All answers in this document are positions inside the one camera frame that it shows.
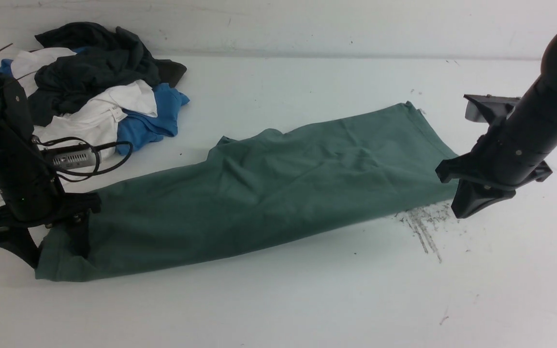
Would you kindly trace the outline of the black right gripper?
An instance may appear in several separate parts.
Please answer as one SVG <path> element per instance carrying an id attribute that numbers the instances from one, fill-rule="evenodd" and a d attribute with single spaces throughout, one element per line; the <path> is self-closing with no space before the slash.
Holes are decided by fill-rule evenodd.
<path id="1" fill-rule="evenodd" d="M 553 88 L 535 82 L 508 118 L 488 125 L 469 153 L 443 160 L 436 168 L 440 181 L 458 179 L 451 209 L 457 219 L 473 216 L 494 203 L 510 200 L 515 189 L 543 180 L 540 170 L 553 150 Z"/>

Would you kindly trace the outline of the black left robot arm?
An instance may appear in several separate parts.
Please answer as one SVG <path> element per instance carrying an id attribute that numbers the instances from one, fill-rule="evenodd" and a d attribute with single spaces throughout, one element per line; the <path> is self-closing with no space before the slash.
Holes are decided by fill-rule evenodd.
<path id="1" fill-rule="evenodd" d="M 29 266 L 39 264 L 42 248 L 29 229 L 62 226 L 73 249 L 90 253 L 91 212 L 99 212 L 97 193 L 65 192 L 58 170 L 34 143 L 33 123 L 22 87 L 0 74 L 0 248 Z"/>

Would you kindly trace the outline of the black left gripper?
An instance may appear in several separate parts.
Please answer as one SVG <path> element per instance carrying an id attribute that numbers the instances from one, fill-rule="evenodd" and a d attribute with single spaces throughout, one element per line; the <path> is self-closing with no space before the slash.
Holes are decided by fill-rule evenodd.
<path id="1" fill-rule="evenodd" d="M 50 168 L 57 156 L 87 152 L 88 145 L 74 145 L 39 151 L 0 146 L 0 248 L 26 262 L 31 269 L 39 263 L 41 249 L 29 227 L 68 222 L 68 237 L 77 255 L 87 259 L 90 252 L 89 213 L 101 211 L 97 193 L 65 192 Z"/>

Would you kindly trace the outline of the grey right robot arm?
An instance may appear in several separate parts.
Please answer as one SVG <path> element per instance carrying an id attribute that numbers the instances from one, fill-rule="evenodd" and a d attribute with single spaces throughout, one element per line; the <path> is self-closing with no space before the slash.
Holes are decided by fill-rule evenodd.
<path id="1" fill-rule="evenodd" d="M 557 146 L 557 35 L 515 106 L 466 96 L 489 127 L 453 156 L 411 102 L 377 112 L 224 137 L 201 163 L 101 189 L 66 250 L 125 267 L 214 260 L 273 247 L 449 198 L 457 218 L 508 200 L 551 172 Z"/>

